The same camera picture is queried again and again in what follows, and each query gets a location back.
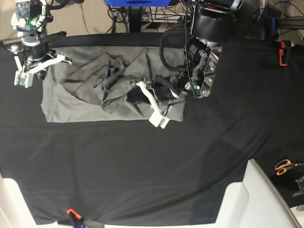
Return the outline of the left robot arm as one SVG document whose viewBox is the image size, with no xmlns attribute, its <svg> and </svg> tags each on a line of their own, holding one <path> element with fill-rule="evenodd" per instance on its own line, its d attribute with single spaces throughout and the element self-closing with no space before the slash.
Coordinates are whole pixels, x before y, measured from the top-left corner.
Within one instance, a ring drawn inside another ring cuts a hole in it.
<svg viewBox="0 0 304 228">
<path fill-rule="evenodd" d="M 160 40 L 159 55 L 163 66 L 179 76 L 155 76 L 144 88 L 134 88 L 127 100 L 132 103 L 149 103 L 148 94 L 157 103 L 170 105 L 183 102 L 186 95 L 204 98 L 210 95 L 215 70 L 222 51 L 228 41 L 234 12 L 242 5 L 240 0 L 199 0 L 195 3 L 190 26 L 185 26 L 185 64 L 171 66 L 165 60 L 164 42 L 174 31 L 165 32 Z"/>
</svg>

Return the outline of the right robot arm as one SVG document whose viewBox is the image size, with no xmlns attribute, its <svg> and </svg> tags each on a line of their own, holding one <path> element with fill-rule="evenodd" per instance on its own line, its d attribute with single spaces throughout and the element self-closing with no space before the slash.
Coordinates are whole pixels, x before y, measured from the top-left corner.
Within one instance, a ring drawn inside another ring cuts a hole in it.
<svg viewBox="0 0 304 228">
<path fill-rule="evenodd" d="M 47 34 L 46 25 L 53 20 L 50 11 L 54 6 L 45 0 L 17 0 L 11 17 L 16 38 L 4 39 L 0 46 L 15 59 L 17 70 L 14 85 L 29 88 L 34 77 L 44 80 L 48 68 L 60 62 L 72 63 L 65 55 L 50 49 L 50 42 L 66 36 L 66 32 Z"/>
</svg>

